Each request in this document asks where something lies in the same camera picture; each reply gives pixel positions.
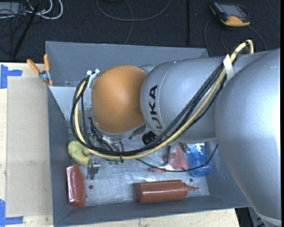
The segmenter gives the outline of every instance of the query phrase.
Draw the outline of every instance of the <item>orange clip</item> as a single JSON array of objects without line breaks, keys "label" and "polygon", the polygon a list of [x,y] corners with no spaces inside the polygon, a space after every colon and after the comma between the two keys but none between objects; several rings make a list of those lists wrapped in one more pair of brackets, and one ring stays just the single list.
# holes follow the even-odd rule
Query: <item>orange clip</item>
[{"label": "orange clip", "polygon": [[47,54],[44,55],[44,64],[45,64],[45,71],[40,71],[40,69],[37,67],[37,65],[31,60],[31,59],[28,59],[27,60],[27,64],[33,69],[33,71],[38,75],[38,76],[46,76],[49,80],[48,84],[50,86],[53,85],[53,80],[51,79],[50,77],[50,74],[49,74],[49,70],[50,70],[50,65],[49,65],[49,60],[48,60],[48,56]]},{"label": "orange clip", "polygon": [[[49,71],[51,68],[50,68],[50,65],[49,65],[49,60],[48,60],[48,55],[47,54],[44,54],[44,64],[45,64],[45,71]],[[49,85],[50,86],[53,85],[53,79],[51,79],[49,81]]]}]

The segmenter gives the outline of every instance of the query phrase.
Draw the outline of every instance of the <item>yellow cable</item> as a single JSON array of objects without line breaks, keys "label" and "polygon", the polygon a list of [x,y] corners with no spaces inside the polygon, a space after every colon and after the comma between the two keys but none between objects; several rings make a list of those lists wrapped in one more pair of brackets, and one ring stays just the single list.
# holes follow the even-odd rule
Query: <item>yellow cable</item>
[{"label": "yellow cable", "polygon": [[[252,41],[251,40],[247,40],[246,42],[240,44],[234,51],[234,53],[231,55],[230,59],[231,59],[231,62],[233,62],[237,56],[237,54],[246,46],[248,45],[249,46],[249,50],[251,53],[253,53],[253,44],[252,44]],[[166,140],[164,140],[162,143],[160,143],[159,145],[157,145],[155,148],[153,149],[150,149],[146,152],[142,152],[142,153],[139,153],[139,154],[136,154],[136,155],[133,155],[133,156],[122,156],[122,159],[123,160],[127,160],[127,159],[138,159],[138,158],[141,158],[141,157],[144,157],[144,156],[147,156],[147,155],[150,155],[152,154],[153,152],[163,148],[164,146],[168,145],[169,143],[171,143],[172,141],[174,141],[177,137],[179,137],[196,119],[196,117],[199,115],[199,113],[202,112],[202,110],[205,108],[205,106],[207,105],[207,103],[210,101],[210,99],[213,97],[213,95],[215,94],[215,92],[217,91],[219,85],[223,82],[223,79],[226,75],[226,69],[223,68],[219,77],[217,78],[216,82],[214,83],[214,85],[212,86],[212,88],[210,89],[209,93],[206,95],[204,101],[200,104],[200,106],[197,108],[197,110],[194,112],[194,114],[185,122],[185,124],[180,128],[178,129],[175,133],[173,133],[171,136],[169,136]],[[81,87],[79,88],[78,90],[78,93],[77,93],[77,97],[78,95],[81,93],[82,89],[83,89],[83,86],[84,86],[85,83],[83,83],[81,85]],[[84,143],[85,140],[80,132],[80,128],[79,128],[79,123],[78,123],[78,104],[76,104],[75,106],[75,109],[74,109],[74,120],[75,120],[75,127],[76,127],[76,130],[77,130],[77,133],[78,133],[78,137],[80,138],[80,140],[82,140]],[[106,154],[102,154],[102,153],[99,153],[95,150],[92,150],[92,149],[89,149],[90,153],[95,155],[95,156],[98,156],[98,157],[101,157],[101,158],[104,158],[104,159],[108,159],[108,160],[119,160],[120,157],[119,156],[111,156],[111,155],[106,155]]]}]

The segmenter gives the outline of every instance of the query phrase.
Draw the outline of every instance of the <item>blue object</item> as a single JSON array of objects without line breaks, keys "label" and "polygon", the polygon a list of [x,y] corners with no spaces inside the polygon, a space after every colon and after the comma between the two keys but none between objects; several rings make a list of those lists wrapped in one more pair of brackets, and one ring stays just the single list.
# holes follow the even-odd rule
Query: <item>blue object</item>
[{"label": "blue object", "polygon": [[15,218],[5,218],[5,201],[0,199],[0,227],[5,225],[22,224],[23,216]]},{"label": "blue object", "polygon": [[[208,155],[204,151],[204,143],[186,144],[186,145],[187,145],[186,151],[191,156],[191,164],[189,168],[202,166],[209,160]],[[212,169],[213,169],[213,164],[211,161],[209,161],[206,165],[191,170],[190,174],[194,177],[206,176],[212,172]]]},{"label": "blue object", "polygon": [[7,66],[1,65],[1,75],[0,75],[0,88],[8,87],[8,77],[20,77],[22,75],[22,70],[9,70]]}]

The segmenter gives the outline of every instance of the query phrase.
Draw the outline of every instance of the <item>blue tape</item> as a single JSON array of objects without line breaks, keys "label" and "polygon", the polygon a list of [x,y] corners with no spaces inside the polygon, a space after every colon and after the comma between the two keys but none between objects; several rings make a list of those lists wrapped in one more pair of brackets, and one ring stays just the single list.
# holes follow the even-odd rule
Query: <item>blue tape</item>
[{"label": "blue tape", "polygon": [[5,225],[22,224],[23,216],[15,218],[5,218],[5,201],[0,199],[0,227]]},{"label": "blue tape", "polygon": [[20,77],[22,75],[22,70],[9,70],[7,66],[1,65],[1,75],[0,75],[0,88],[8,87],[8,77]]}]

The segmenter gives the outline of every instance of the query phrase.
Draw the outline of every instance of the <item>black floor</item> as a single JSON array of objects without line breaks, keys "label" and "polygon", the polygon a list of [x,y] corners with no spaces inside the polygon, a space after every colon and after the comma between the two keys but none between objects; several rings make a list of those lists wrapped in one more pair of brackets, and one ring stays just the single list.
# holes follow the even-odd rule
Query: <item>black floor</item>
[{"label": "black floor", "polygon": [[[38,2],[29,1],[32,5]],[[0,61],[25,62],[31,58],[42,62],[45,41],[207,48],[211,56],[225,55],[246,39],[253,40],[256,52],[280,47],[281,0],[61,1],[62,16],[55,20],[36,16],[22,44],[19,40],[31,14],[19,12],[14,17],[0,18]],[[250,26],[225,30],[220,21],[211,20],[212,1],[244,6]],[[47,9],[49,5],[48,0],[43,0],[41,8]],[[54,15],[46,15],[59,14],[57,0],[53,6]]]}]

